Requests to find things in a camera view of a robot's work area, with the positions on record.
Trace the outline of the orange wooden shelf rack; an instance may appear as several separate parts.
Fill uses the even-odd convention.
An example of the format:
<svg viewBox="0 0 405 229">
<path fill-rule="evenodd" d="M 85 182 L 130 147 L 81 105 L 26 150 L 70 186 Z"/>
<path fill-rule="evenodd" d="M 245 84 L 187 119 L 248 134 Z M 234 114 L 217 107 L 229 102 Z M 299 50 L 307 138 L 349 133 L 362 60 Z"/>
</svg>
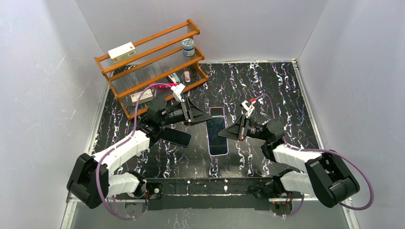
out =
<svg viewBox="0 0 405 229">
<path fill-rule="evenodd" d="M 208 76 L 199 65 L 204 60 L 202 51 L 195 47 L 192 56 L 185 56 L 182 52 L 182 41 L 193 39 L 199 34 L 197 24 L 188 19 L 133 42 L 136 53 L 125 60 L 114 63 L 108 53 L 95 57 L 100 72 L 128 119 L 133 119 L 134 115 L 140 115 L 147 109 L 147 105 L 142 105 L 135 111 L 131 95 L 152 83 L 166 82 L 167 77 L 173 73 L 185 83 L 182 74 L 190 71 L 191 81 L 186 83 L 186 92 L 208 81 Z"/>
</svg>

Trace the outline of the pink flat tool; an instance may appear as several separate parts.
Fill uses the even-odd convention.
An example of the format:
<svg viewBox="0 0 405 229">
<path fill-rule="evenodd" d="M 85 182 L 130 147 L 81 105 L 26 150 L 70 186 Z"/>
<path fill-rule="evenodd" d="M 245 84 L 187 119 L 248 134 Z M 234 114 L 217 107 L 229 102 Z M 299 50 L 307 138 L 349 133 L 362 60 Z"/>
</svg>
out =
<svg viewBox="0 0 405 229">
<path fill-rule="evenodd" d="M 169 88 L 177 86 L 177 83 L 151 83 L 149 88 Z"/>
</svg>

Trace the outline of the dark teal smartphone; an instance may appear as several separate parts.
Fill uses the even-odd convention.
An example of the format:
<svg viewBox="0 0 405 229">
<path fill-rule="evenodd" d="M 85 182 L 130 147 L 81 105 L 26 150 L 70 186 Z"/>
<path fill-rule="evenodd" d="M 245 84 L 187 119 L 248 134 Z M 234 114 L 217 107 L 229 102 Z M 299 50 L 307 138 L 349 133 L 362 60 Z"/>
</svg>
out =
<svg viewBox="0 0 405 229">
<path fill-rule="evenodd" d="M 192 138 L 191 134 L 168 127 L 164 128 L 161 134 L 162 140 L 182 147 L 188 147 L 191 138 Z"/>
</svg>

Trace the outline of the teal white stapler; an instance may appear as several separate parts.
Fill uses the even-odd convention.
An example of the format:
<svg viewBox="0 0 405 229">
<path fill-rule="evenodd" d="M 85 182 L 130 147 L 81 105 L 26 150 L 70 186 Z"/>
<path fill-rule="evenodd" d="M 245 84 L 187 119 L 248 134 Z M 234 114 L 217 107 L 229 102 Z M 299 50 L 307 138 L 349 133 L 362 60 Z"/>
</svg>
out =
<svg viewBox="0 0 405 229">
<path fill-rule="evenodd" d="M 180 79 L 179 79 L 179 77 L 178 77 L 178 75 L 177 75 L 176 73 L 169 74 L 169 75 L 167 76 L 167 78 L 168 78 L 168 80 L 171 81 L 172 83 L 177 83 L 177 84 L 180 83 Z"/>
</svg>

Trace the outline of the grey box red label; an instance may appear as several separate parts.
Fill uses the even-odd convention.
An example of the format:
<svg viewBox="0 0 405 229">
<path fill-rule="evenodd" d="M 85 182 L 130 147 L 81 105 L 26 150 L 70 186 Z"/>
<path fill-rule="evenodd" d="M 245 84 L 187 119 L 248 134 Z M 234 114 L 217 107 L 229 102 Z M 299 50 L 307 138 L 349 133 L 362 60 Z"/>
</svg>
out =
<svg viewBox="0 0 405 229">
<path fill-rule="evenodd" d="M 151 101 L 154 98 L 154 93 L 151 89 L 147 89 L 143 94 L 142 92 L 137 92 L 130 95 L 132 104 L 135 106 L 138 102 L 139 104 L 144 104 Z"/>
</svg>

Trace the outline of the white box red label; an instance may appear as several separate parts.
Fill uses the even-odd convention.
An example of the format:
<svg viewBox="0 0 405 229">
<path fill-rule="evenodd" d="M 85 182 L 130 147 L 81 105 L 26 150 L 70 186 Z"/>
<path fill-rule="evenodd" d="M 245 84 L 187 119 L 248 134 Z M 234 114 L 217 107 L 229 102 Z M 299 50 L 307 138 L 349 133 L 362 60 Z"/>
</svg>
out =
<svg viewBox="0 0 405 229">
<path fill-rule="evenodd" d="M 126 60 L 137 54 L 137 50 L 132 42 L 125 43 L 108 51 L 108 55 L 113 63 Z"/>
</svg>

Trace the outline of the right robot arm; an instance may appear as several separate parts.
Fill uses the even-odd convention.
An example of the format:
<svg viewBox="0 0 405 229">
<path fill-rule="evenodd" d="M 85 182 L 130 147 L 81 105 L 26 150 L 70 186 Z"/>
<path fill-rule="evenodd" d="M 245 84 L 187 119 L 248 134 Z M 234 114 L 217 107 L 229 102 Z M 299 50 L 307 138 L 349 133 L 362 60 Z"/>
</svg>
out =
<svg viewBox="0 0 405 229">
<path fill-rule="evenodd" d="M 343 159 L 320 149 L 302 149 L 284 141 L 285 130 L 277 119 L 259 124 L 252 117 L 254 100 L 243 101 L 245 110 L 236 121 L 219 132 L 219 136 L 243 141 L 246 137 L 263 140 L 266 159 L 294 168 L 275 177 L 276 190 L 300 192 L 316 197 L 332 208 L 360 191 L 360 185 Z"/>
</svg>

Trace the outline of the small pink eraser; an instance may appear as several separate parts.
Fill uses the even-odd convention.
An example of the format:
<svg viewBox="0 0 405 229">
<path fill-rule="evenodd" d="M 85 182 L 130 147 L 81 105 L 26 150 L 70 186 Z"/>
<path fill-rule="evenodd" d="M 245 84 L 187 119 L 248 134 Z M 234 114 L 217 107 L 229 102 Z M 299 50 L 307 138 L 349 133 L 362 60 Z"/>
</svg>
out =
<svg viewBox="0 0 405 229">
<path fill-rule="evenodd" d="M 184 75 L 185 82 L 190 83 L 190 82 L 191 82 L 190 72 L 189 72 L 189 71 L 185 71 L 185 72 L 183 73 L 183 75 Z"/>
</svg>

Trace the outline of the blue white round jar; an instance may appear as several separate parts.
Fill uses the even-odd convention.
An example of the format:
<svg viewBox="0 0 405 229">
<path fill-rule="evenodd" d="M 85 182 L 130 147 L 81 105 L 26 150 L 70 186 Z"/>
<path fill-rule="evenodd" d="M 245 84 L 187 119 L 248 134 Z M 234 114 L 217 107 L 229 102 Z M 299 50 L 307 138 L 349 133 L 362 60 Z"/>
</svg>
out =
<svg viewBox="0 0 405 229">
<path fill-rule="evenodd" d="M 191 57 L 195 53 L 195 43 L 192 38 L 182 40 L 182 54 L 186 57 Z"/>
</svg>

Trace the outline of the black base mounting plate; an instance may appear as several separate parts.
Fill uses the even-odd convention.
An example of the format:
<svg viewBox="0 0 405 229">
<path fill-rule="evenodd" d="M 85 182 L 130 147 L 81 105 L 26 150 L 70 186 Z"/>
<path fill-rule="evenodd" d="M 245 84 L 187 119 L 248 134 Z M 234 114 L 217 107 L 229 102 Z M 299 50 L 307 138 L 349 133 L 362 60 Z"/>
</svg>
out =
<svg viewBox="0 0 405 229">
<path fill-rule="evenodd" d="M 253 208 L 278 215 L 292 212 L 295 194 L 286 194 L 271 178 L 150 178 L 119 200 L 148 199 L 150 210 Z"/>
</svg>

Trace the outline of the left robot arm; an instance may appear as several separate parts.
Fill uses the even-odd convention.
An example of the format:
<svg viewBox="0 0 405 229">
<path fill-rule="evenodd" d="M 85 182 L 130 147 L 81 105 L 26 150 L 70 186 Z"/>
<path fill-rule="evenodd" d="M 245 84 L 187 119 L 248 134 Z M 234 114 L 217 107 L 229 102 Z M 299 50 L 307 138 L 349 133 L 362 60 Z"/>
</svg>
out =
<svg viewBox="0 0 405 229">
<path fill-rule="evenodd" d="M 167 125 L 182 122 L 192 126 L 211 118 L 188 97 L 173 104 L 164 98 L 152 99 L 146 112 L 135 119 L 134 129 L 128 136 L 99 153 L 84 153 L 77 158 L 66 188 L 90 209 L 101 204 L 110 209 L 107 199 L 119 194 L 144 193 L 146 180 L 141 174 L 114 172 L 158 142 L 165 135 Z"/>
</svg>

